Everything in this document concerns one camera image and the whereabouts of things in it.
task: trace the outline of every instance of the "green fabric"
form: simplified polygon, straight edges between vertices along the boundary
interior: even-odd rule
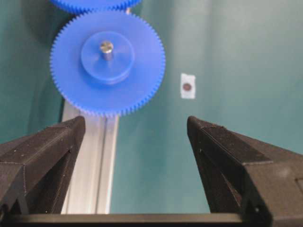
[[[303,153],[302,10],[301,0],[143,0],[166,75],[153,100],[120,119],[111,212],[209,212],[190,115]],[[196,75],[195,100],[180,97],[182,72]]]
[[[0,143],[59,121],[49,53],[67,17],[46,0],[0,0]]]

